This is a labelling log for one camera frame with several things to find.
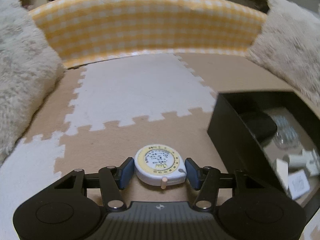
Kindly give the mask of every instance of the round tape measure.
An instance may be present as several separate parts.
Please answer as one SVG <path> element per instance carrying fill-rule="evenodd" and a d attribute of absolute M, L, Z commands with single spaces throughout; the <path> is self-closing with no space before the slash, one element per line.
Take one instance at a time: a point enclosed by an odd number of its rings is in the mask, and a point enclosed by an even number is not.
<path fill-rule="evenodd" d="M 134 158 L 136 174 L 144 183 L 166 186 L 183 183 L 186 168 L 180 154 L 162 144 L 152 144 L 138 150 Z"/>

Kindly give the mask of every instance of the black round object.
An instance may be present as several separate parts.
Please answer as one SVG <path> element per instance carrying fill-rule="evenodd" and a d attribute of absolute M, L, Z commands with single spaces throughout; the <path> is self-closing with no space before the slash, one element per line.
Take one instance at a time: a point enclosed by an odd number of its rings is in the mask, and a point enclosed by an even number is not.
<path fill-rule="evenodd" d="M 13 215 L 21 239 L 75 240 L 92 232 L 100 221 L 99 206 L 75 193 L 48 193 L 30 198 Z"/>
<path fill-rule="evenodd" d="M 305 212 L 295 201 L 263 189 L 230 198 L 220 206 L 218 218 L 227 233 L 241 240 L 298 240 L 306 225 Z"/>
<path fill-rule="evenodd" d="M 268 142 L 278 130 L 276 123 L 264 112 L 248 112 L 240 116 L 260 144 Z"/>

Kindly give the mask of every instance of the logo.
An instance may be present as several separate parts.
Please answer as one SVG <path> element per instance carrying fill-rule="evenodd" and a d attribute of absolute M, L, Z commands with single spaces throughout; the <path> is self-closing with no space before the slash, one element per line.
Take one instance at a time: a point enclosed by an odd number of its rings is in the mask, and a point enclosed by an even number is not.
<path fill-rule="evenodd" d="M 162 209 L 164 209 L 164 208 L 165 208 L 165 206 L 164 206 L 164 205 L 162 205 L 162 204 L 159 204 L 159 205 L 157 205 L 157 206 L 156 206 L 156 208 L 157 208 L 158 210 L 162 210 Z"/>

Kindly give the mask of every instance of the yellow dial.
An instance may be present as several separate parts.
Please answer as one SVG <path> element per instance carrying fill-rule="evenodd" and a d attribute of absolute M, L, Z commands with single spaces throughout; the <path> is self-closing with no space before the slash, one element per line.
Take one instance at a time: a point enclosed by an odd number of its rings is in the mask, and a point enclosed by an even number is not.
<path fill-rule="evenodd" d="M 141 149 L 139 166 L 153 175 L 164 176 L 174 172 L 180 163 L 179 155 L 168 146 L 153 145 Z"/>

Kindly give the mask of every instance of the checkered cloth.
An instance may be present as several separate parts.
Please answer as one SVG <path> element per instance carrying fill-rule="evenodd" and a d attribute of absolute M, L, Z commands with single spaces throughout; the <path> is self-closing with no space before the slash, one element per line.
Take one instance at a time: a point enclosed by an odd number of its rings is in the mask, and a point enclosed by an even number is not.
<path fill-rule="evenodd" d="M 55 0 L 30 14 L 66 67 L 149 53 L 243 55 L 266 19 L 225 0 Z"/>

